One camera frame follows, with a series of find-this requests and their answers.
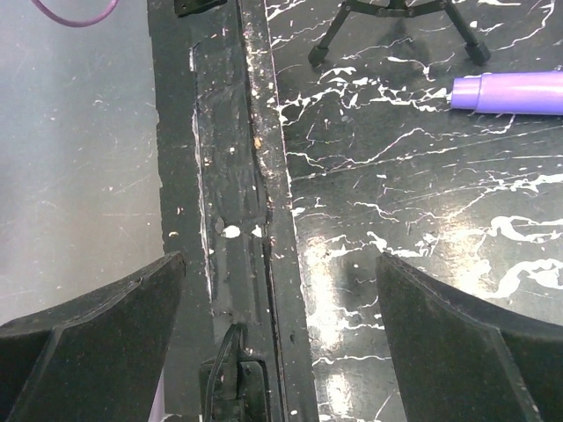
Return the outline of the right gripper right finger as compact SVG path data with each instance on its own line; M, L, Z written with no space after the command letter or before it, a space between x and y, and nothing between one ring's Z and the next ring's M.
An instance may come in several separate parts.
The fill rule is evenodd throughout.
M445 284L390 254L377 289L409 421L560 421L562 328Z

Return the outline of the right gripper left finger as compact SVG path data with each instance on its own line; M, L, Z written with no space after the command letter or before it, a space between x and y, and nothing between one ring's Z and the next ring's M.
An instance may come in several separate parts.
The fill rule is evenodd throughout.
M186 277L180 252L1 327L3 421L146 421Z

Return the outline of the purple microphone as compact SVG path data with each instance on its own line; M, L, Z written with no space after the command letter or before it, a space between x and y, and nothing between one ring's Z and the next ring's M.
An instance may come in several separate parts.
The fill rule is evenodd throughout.
M454 109L491 114L562 114L562 72L485 73L454 80Z

